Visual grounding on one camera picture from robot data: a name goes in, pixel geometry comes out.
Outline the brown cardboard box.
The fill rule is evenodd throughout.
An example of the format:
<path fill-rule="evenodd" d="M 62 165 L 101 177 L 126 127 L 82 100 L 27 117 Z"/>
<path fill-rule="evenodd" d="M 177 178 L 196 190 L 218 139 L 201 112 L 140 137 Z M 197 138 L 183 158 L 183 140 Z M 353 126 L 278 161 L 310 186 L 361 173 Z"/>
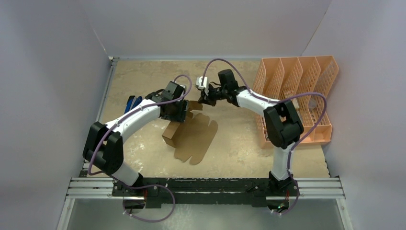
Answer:
<path fill-rule="evenodd" d="M 203 105 L 189 101 L 184 122 L 171 121 L 162 138 L 175 149 L 174 158 L 190 165 L 199 164 L 218 131 L 218 123 L 204 115 Z"/>

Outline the orange plastic file organizer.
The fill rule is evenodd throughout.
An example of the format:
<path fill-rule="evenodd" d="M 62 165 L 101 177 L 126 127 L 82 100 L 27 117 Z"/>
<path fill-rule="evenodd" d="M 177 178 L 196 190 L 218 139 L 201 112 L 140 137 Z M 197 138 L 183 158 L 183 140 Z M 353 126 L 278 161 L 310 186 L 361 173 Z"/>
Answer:
<path fill-rule="evenodd" d="M 261 60 L 252 89 L 265 97 L 286 99 L 305 92 L 317 92 L 328 96 L 338 75 L 339 67 L 333 56 L 275 57 Z M 318 105 L 309 110 L 309 100 Z M 331 141 L 333 126 L 320 96 L 301 96 L 293 100 L 307 133 L 319 121 L 317 127 L 302 141 L 302 145 L 327 144 Z"/>

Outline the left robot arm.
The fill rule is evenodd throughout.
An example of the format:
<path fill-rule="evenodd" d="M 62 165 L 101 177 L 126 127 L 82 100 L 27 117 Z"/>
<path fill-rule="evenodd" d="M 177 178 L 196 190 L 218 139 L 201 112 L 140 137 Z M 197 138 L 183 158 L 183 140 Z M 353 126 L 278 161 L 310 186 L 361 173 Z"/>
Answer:
<path fill-rule="evenodd" d="M 145 188 L 143 176 L 124 161 L 124 143 L 153 120 L 186 116 L 188 101 L 185 96 L 189 92 L 189 88 L 170 81 L 165 89 L 148 94 L 122 116 L 106 124 L 93 123 L 82 154 L 90 163 L 89 174 L 92 174 L 92 166 L 96 166 L 102 173 L 124 184 L 129 195 L 139 195 Z"/>

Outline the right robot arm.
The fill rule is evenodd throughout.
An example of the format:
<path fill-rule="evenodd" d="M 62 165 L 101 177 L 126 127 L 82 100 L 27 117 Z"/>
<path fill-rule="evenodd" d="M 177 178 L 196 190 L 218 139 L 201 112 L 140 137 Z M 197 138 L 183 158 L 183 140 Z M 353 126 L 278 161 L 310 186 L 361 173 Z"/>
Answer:
<path fill-rule="evenodd" d="M 248 109 L 265 120 L 265 128 L 273 150 L 273 165 L 269 175 L 269 189 L 280 195 L 292 184 L 292 154 L 304 131 L 303 124 L 291 100 L 280 102 L 239 86 L 230 69 L 218 72 L 219 84 L 212 86 L 205 76 L 198 77 L 196 88 L 201 92 L 200 104 L 215 106 L 217 101 Z"/>

